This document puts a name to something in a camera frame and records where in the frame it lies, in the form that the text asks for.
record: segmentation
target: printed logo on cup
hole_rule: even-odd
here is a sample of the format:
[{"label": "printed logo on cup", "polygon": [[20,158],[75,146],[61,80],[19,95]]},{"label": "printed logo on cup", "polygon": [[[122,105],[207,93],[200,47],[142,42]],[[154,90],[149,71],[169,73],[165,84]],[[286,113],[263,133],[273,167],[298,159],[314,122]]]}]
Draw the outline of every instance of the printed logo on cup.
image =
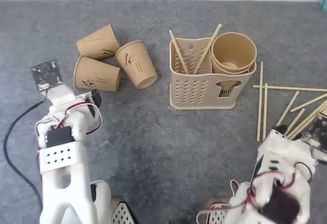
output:
[{"label": "printed logo on cup", "polygon": [[82,83],[87,86],[87,87],[93,87],[94,86],[94,82],[93,81],[90,81],[89,78],[87,78],[86,81],[83,81],[82,80]]},{"label": "printed logo on cup", "polygon": [[133,59],[134,55],[129,56],[128,53],[125,53],[124,58],[125,58],[125,65],[129,68],[132,68],[132,65],[136,66],[136,69],[139,73],[143,72],[142,66],[140,65],[139,62],[134,61]]},{"label": "printed logo on cup", "polygon": [[103,56],[108,56],[108,55],[113,55],[114,51],[112,49],[102,49],[102,55]]}]

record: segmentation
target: white plastic bracket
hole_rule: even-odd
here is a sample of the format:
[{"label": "white plastic bracket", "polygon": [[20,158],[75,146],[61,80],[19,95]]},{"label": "white plastic bracket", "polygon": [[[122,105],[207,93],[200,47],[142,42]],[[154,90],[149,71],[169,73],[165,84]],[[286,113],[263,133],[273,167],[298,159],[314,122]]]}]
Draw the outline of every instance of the white plastic bracket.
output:
[{"label": "white plastic bracket", "polygon": [[[43,211],[40,224],[61,223],[67,207],[74,208],[83,224],[97,224],[97,210],[91,199],[85,147],[71,142],[40,151],[43,186]],[[71,176],[65,188],[63,176]]]}]

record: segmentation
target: black cable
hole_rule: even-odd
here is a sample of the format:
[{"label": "black cable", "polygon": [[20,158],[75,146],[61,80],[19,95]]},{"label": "black cable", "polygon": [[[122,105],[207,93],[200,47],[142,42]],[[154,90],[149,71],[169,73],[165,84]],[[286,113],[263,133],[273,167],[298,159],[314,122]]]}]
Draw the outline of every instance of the black cable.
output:
[{"label": "black cable", "polygon": [[15,127],[16,123],[22,118],[24,117],[27,113],[29,113],[30,111],[34,110],[35,108],[37,108],[39,105],[43,104],[45,102],[46,98],[38,103],[36,103],[35,105],[32,105],[30,108],[28,108],[26,111],[24,111],[21,115],[18,116],[18,118],[16,118],[12,124],[9,126],[9,129],[5,135],[4,138],[4,155],[6,158],[7,163],[9,164],[9,166],[16,172],[16,174],[18,174],[20,176],[20,178],[22,178],[34,191],[35,195],[37,196],[37,200],[38,200],[38,204],[39,204],[39,208],[40,208],[40,212],[42,211],[42,199],[40,196],[40,193],[38,192],[36,186],[22,173],[20,172],[20,170],[11,162],[9,155],[8,155],[8,139],[9,136],[13,130],[13,128]]},{"label": "black cable", "polygon": [[295,166],[296,166],[297,164],[304,165],[304,166],[308,169],[308,171],[309,171],[309,173],[310,173],[310,179],[308,179],[308,183],[310,183],[311,180],[312,180],[313,174],[312,174],[312,171],[311,171],[311,169],[309,168],[309,166],[306,165],[306,164],[303,163],[303,162],[296,162],[296,163],[294,164],[294,168],[295,168]]}]

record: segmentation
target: red wire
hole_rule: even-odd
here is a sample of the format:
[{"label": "red wire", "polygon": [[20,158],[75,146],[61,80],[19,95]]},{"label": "red wire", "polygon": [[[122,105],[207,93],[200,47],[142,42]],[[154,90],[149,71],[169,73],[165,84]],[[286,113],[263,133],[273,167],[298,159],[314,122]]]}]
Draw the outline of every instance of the red wire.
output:
[{"label": "red wire", "polygon": [[65,122],[65,120],[67,119],[67,111],[69,111],[70,109],[73,109],[74,107],[76,106],[79,106],[79,105],[82,105],[82,104],[85,104],[85,105],[93,105],[92,103],[90,102],[79,102],[79,103],[76,103],[74,105],[71,105],[70,107],[68,107],[66,110],[65,110],[65,116],[60,120],[60,122],[57,124],[56,128],[60,128],[63,123]]}]

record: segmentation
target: tipped-over paper cup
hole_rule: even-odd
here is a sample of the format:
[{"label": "tipped-over paper cup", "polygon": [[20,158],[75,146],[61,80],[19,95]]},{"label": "tipped-over paper cup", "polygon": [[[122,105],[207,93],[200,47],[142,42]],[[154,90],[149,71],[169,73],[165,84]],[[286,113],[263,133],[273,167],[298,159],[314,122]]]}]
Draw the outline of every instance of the tipped-over paper cup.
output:
[{"label": "tipped-over paper cup", "polygon": [[76,88],[117,91],[121,69],[85,56],[79,57],[74,71]]},{"label": "tipped-over paper cup", "polygon": [[102,59],[115,55],[121,47],[111,24],[93,32],[76,43],[82,56]]},{"label": "tipped-over paper cup", "polygon": [[143,41],[132,41],[122,46],[115,57],[136,88],[146,88],[157,80],[157,73]]},{"label": "tipped-over paper cup", "polygon": [[221,69],[239,74],[250,69],[255,62],[256,46],[246,35],[227,32],[214,40],[211,55]]}]

